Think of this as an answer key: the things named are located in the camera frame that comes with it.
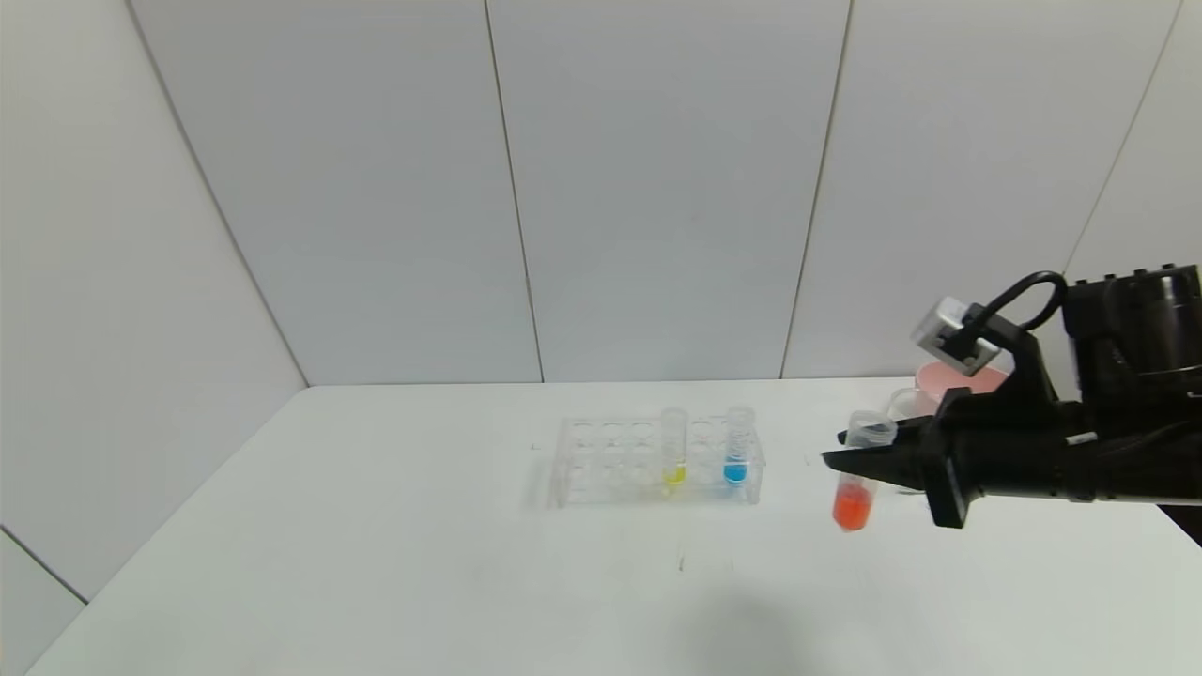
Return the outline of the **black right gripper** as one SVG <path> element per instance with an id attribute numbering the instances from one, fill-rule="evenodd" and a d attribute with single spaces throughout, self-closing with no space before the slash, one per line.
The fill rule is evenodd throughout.
<path id="1" fill-rule="evenodd" d="M 920 474 L 906 450 L 846 447 L 825 451 L 825 466 L 905 491 L 924 491 L 941 528 L 962 528 L 972 502 L 983 497 L 1093 500 L 1072 488 L 1072 474 L 1097 433 L 1081 404 L 1047 392 L 999 389 L 972 393 L 953 389 L 934 416 L 894 420 L 853 414 L 837 433 L 841 446 L 888 446 L 916 441 Z"/>

